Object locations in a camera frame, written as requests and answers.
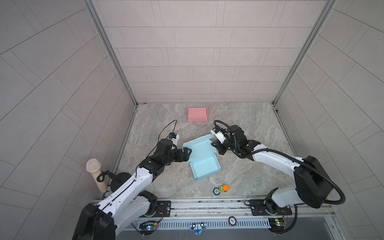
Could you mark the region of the light blue paper box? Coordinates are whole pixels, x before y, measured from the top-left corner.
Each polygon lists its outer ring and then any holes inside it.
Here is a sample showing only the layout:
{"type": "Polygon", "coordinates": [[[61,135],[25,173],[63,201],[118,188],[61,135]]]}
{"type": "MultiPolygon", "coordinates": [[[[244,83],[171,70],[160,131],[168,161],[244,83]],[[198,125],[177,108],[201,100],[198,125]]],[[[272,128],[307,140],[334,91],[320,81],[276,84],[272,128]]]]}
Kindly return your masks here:
{"type": "Polygon", "coordinates": [[[216,156],[217,149],[211,145],[213,138],[214,135],[208,134],[183,144],[184,148],[192,150],[188,162],[195,180],[208,177],[222,170],[216,156]]]}

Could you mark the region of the pink paper box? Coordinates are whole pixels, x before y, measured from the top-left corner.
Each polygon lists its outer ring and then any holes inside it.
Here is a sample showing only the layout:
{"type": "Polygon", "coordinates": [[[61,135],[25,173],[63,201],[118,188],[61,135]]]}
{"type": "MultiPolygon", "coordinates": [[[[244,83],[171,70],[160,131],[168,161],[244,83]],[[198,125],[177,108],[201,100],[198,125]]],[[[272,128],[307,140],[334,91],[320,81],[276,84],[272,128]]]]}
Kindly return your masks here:
{"type": "Polygon", "coordinates": [[[188,122],[207,122],[208,121],[208,108],[187,108],[188,122]]]}

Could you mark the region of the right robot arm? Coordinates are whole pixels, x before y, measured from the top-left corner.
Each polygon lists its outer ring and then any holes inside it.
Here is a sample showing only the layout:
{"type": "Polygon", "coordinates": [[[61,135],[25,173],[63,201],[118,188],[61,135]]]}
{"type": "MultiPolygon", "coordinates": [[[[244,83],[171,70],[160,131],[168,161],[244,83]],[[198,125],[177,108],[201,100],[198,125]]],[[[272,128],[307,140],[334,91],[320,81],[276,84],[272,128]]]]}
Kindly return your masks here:
{"type": "Polygon", "coordinates": [[[249,140],[237,125],[229,126],[214,121],[212,134],[217,138],[212,143],[220,155],[231,151],[240,159],[248,159],[269,165],[294,180],[286,188],[275,188],[265,197],[264,206],[270,215],[276,215],[278,208],[307,205],[318,209],[322,204],[342,205],[346,196],[342,189],[331,180],[318,159],[294,157],[278,150],[270,149],[262,143],[249,140]]]}

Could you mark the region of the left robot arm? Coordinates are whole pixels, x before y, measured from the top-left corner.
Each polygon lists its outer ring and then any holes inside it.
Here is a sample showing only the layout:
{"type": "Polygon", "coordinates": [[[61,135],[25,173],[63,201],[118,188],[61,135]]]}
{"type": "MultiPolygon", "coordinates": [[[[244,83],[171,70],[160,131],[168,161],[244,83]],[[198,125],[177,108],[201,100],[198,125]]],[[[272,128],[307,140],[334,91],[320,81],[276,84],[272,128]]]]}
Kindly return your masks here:
{"type": "Polygon", "coordinates": [[[75,228],[74,240],[114,240],[140,216],[151,216],[156,210],[157,197],[146,191],[165,169],[174,162],[187,162],[192,150],[179,149],[172,140],[162,139],[155,153],[146,157],[134,175],[97,205],[86,205],[75,228]]]}

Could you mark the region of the orange green small toy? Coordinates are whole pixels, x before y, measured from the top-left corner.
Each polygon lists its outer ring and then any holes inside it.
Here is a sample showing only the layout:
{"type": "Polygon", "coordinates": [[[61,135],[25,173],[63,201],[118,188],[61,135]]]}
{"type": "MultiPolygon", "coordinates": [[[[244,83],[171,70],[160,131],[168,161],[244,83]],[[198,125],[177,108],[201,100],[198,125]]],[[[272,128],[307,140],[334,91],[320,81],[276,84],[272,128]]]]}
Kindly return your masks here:
{"type": "Polygon", "coordinates": [[[229,186],[228,185],[219,186],[219,190],[220,192],[227,192],[229,190],[229,186]]]}

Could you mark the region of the black round stand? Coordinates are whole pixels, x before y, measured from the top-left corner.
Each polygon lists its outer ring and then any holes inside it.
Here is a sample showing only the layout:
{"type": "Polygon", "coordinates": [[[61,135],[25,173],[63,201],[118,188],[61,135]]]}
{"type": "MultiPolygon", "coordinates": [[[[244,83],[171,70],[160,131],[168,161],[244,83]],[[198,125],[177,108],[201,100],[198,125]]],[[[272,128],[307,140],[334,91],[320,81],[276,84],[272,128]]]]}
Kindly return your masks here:
{"type": "Polygon", "coordinates": [[[127,172],[122,172],[119,174],[114,174],[110,171],[101,172],[97,178],[97,183],[102,183],[105,180],[105,176],[108,176],[112,181],[110,184],[110,189],[112,192],[115,192],[118,188],[120,188],[127,180],[131,178],[131,174],[127,172]]]}

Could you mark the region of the blue red sticker tag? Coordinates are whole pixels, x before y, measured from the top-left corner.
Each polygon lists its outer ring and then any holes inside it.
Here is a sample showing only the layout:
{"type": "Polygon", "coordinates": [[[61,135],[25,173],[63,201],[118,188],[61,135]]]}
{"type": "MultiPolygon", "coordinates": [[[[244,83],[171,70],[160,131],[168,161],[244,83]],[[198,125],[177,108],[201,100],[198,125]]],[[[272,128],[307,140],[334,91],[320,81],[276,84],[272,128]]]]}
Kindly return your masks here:
{"type": "Polygon", "coordinates": [[[193,223],[190,225],[190,230],[194,232],[195,235],[199,236],[202,234],[203,230],[207,228],[206,223],[193,223]]]}

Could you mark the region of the left green circuit board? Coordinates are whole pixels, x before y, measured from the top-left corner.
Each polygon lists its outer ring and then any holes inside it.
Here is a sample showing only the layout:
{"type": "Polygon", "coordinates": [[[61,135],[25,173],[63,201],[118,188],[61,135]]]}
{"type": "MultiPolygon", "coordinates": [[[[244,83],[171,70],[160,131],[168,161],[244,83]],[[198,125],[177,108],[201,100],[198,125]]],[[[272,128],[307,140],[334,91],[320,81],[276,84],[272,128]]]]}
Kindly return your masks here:
{"type": "Polygon", "coordinates": [[[144,236],[152,235],[158,228],[159,223],[157,221],[146,221],[139,225],[140,233],[144,236]]]}

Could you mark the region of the green circuit board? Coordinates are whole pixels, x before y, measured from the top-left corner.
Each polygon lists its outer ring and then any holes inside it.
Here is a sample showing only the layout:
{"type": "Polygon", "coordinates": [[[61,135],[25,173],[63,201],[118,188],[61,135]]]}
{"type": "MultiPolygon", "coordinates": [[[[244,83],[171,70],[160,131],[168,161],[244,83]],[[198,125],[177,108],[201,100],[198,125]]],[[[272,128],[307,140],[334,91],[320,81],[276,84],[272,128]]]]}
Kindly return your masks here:
{"type": "Polygon", "coordinates": [[[140,233],[144,236],[152,235],[158,228],[159,223],[157,221],[146,221],[139,225],[140,233]]]}
{"type": "Polygon", "coordinates": [[[287,222],[281,218],[269,218],[268,220],[271,227],[269,230],[273,233],[282,232],[288,227],[287,222]]]}

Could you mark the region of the right green circuit board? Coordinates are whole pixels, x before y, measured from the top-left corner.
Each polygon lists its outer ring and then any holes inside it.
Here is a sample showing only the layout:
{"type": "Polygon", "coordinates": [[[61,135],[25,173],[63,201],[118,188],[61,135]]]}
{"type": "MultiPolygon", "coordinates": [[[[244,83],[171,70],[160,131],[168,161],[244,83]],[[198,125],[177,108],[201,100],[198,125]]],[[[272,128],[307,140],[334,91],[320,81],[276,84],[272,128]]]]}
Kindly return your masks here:
{"type": "Polygon", "coordinates": [[[288,227],[287,222],[281,218],[269,218],[268,220],[271,227],[269,230],[273,233],[282,232],[288,227]]]}

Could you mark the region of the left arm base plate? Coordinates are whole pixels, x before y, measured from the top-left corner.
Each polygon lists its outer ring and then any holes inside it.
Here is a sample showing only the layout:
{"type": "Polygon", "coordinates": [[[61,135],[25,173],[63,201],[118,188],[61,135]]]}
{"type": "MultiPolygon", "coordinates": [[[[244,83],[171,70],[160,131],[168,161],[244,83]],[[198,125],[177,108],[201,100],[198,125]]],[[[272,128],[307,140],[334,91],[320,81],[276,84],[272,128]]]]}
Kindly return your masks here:
{"type": "Polygon", "coordinates": [[[152,215],[142,215],[141,218],[168,218],[171,214],[171,201],[158,201],[152,215]]]}

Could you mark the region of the aluminium rail frame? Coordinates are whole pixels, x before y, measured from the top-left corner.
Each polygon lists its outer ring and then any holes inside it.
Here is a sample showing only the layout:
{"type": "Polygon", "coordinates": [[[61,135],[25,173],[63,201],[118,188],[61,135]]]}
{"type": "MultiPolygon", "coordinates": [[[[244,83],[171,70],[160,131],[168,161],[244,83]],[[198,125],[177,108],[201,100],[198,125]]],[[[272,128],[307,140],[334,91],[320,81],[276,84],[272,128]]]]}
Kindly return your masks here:
{"type": "MultiPolygon", "coordinates": [[[[291,216],[252,216],[251,208],[247,205],[251,199],[262,200],[261,198],[173,198],[158,199],[158,201],[171,201],[171,214],[168,218],[162,217],[163,222],[166,220],[182,220],[182,219],[228,219],[234,216],[237,219],[245,218],[277,218],[277,217],[293,217],[295,209],[292,205],[288,206],[292,209],[291,216]]],[[[106,214],[111,214],[116,225],[122,223],[132,223],[141,218],[142,215],[152,215],[150,211],[150,201],[138,196],[127,204],[122,200],[93,201],[98,208],[106,214]]]]}

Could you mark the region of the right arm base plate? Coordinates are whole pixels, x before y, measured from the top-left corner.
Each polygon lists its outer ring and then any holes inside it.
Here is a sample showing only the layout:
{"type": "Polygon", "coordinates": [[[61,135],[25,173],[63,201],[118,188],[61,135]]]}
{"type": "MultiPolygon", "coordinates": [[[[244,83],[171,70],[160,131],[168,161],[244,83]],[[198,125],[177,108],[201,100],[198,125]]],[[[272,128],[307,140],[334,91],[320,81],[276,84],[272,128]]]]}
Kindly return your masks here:
{"type": "Polygon", "coordinates": [[[247,205],[251,208],[252,216],[291,216],[293,214],[290,207],[280,208],[273,201],[251,199],[247,205]]]}

